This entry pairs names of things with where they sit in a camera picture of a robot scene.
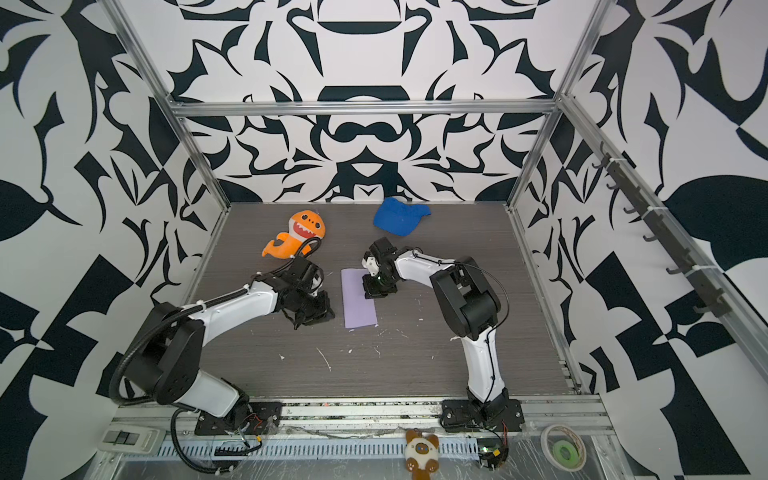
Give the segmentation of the lilac square paper sheet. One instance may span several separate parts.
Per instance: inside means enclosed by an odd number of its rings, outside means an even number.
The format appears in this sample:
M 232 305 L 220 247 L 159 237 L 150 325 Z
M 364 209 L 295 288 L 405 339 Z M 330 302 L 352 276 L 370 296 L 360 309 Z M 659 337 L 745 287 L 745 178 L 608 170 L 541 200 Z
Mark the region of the lilac square paper sheet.
M 363 277 L 366 274 L 365 269 L 341 271 L 343 318 L 346 329 L 375 326 L 378 322 L 375 303 L 365 296 Z

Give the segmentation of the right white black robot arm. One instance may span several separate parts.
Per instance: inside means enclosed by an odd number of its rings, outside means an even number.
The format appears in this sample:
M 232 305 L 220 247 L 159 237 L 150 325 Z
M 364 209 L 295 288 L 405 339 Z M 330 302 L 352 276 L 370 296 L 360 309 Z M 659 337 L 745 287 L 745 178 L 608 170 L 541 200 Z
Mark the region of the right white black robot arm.
M 501 301 L 485 272 L 470 257 L 443 259 L 417 248 L 398 249 L 382 237 L 364 253 L 363 289 L 368 299 L 398 291 L 399 282 L 430 287 L 449 329 L 462 342 L 469 397 L 489 404 L 505 392 L 496 350 Z

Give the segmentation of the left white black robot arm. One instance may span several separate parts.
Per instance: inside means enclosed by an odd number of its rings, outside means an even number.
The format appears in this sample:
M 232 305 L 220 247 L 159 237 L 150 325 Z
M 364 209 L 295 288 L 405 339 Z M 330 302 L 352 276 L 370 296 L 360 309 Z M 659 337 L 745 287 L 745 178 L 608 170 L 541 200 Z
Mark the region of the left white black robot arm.
M 202 370 L 204 347 L 251 320 L 277 313 L 294 328 L 333 319 L 323 282 L 318 265 L 296 257 L 219 297 L 181 307 L 168 302 L 155 306 L 115 367 L 110 399 L 118 406 L 155 402 L 198 410 L 231 424 L 243 422 L 251 414 L 250 397 Z

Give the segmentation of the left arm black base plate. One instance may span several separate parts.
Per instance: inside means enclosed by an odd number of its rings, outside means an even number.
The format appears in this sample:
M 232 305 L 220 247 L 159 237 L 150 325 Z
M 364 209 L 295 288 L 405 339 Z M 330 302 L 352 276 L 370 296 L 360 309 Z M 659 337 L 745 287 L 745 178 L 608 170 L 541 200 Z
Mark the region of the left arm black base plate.
M 201 412 L 194 433 L 197 436 L 266 434 L 273 427 L 279 426 L 283 406 L 284 404 L 278 401 L 245 404 L 245 401 L 241 400 L 230 413 L 221 418 Z

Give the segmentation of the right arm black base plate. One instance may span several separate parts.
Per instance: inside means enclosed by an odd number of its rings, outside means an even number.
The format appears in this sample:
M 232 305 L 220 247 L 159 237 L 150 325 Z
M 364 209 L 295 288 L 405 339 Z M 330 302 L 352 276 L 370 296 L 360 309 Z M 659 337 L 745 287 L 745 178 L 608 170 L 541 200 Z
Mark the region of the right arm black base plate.
M 491 430 L 520 432 L 525 417 L 519 400 L 502 394 L 487 403 L 475 398 L 443 400 L 439 423 L 446 432 Z

